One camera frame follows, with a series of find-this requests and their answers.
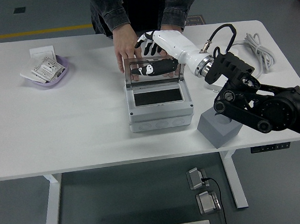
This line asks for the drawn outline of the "person's right hand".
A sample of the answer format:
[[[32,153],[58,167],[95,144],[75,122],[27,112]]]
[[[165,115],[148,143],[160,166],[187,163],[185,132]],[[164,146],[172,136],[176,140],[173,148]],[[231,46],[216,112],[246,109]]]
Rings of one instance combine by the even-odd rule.
[[[124,73],[124,59],[141,58],[141,48],[135,48],[137,35],[129,23],[121,24],[112,31],[113,46],[121,73]]]

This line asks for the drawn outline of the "person's left hand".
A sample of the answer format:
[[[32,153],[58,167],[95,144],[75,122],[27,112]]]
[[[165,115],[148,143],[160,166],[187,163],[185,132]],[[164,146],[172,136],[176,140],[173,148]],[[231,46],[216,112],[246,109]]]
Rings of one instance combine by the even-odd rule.
[[[161,28],[160,28],[160,30],[161,31],[166,31],[166,30],[168,30],[168,31],[178,31],[180,33],[183,33],[182,28],[179,27],[179,26],[176,26],[176,25],[168,25],[168,24],[162,25]],[[167,55],[168,55],[167,52],[164,51],[164,50],[162,50],[160,52],[160,56],[167,56]],[[172,78],[173,76],[174,76],[174,72],[169,72],[169,73],[163,74],[163,77],[170,77],[170,78]]]

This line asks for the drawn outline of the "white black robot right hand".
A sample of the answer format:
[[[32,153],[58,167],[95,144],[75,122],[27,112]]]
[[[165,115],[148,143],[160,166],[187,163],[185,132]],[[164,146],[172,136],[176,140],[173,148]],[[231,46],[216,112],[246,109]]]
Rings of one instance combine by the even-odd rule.
[[[178,64],[187,65],[189,70],[197,77],[205,77],[213,64],[213,57],[200,50],[194,43],[187,39],[179,31],[150,31],[146,32],[135,44],[139,48],[145,42],[144,55],[151,53],[154,55],[157,49],[164,50],[172,59],[168,59],[169,68],[153,63],[141,68],[131,70],[133,78],[139,76],[170,76],[176,71]]]

